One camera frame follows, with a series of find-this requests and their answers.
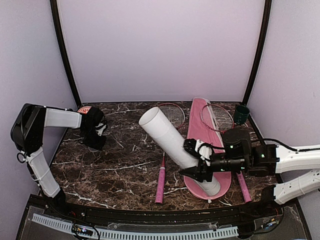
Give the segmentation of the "pink racket cover bag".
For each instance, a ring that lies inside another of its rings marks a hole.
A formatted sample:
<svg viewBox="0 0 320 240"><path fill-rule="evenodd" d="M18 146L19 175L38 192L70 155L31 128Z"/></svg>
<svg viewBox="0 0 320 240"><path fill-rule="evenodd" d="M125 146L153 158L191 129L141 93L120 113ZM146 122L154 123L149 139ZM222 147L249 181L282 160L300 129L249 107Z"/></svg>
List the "pink racket cover bag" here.
<svg viewBox="0 0 320 240"><path fill-rule="evenodd" d="M206 143L210 143L216 147L222 147L223 142L222 142L220 133L206 127L201 119L202 108L209 103L210 101L205 98L195 97L193 99L191 108L190 108L190 114L189 114L187 137L191 139L201 140ZM207 200L208 202L211 202L225 195L226 192L229 190L231 181L232 181L231 172L225 172L225 171L215 172L213 176L220 184L220 190L215 195L207 194L199 186L200 183L195 182L190 177L184 176L183 180L188 190L194 196L203 200Z"/></svg>

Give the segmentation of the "white shuttlecock tube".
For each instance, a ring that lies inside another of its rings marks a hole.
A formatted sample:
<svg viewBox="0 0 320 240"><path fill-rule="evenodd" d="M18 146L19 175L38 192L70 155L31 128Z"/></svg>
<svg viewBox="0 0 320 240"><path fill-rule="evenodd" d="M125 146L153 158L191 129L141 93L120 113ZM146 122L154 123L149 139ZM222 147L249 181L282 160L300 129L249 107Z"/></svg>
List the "white shuttlecock tube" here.
<svg viewBox="0 0 320 240"><path fill-rule="evenodd" d="M198 165L198 159L185 151L183 136L159 107L147 110L138 123L182 170ZM188 176L184 176L183 180L190 191L201 190L209 199L217 199L226 193L224 185L213 174L211 182L199 182Z"/></svg>

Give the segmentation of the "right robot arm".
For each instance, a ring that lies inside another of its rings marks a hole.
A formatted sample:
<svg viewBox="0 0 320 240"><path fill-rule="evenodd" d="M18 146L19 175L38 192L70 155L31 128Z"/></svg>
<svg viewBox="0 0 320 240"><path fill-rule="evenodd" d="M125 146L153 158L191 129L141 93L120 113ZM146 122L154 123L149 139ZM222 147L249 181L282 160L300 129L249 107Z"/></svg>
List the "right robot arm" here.
<svg viewBox="0 0 320 240"><path fill-rule="evenodd" d="M253 146L249 133L232 128L222 134L223 150L199 139L184 140L184 150L198 160L196 166L180 170L180 174L199 183L212 181L214 173L245 171L250 176L266 177L296 170L307 173L290 181L267 186L262 190L261 201L255 205L255 213L266 217L275 208L291 199L305 195L320 187L320 147L290 147L276 139L269 144Z"/></svg>

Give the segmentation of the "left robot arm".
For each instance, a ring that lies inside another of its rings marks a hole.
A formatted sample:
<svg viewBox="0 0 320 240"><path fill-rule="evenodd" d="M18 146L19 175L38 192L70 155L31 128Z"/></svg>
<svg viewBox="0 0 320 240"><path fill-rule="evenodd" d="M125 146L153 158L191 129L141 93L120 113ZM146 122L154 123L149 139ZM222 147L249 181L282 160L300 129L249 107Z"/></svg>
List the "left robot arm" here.
<svg viewBox="0 0 320 240"><path fill-rule="evenodd" d="M107 120L97 107L85 111L49 107L26 103L19 112L10 131L10 137L18 150L17 160L26 164L33 181L42 194L52 201L51 210L60 218L71 213L65 203L66 195L55 180L44 153L44 136L49 129L79 130L81 143L91 149L101 150L106 137Z"/></svg>

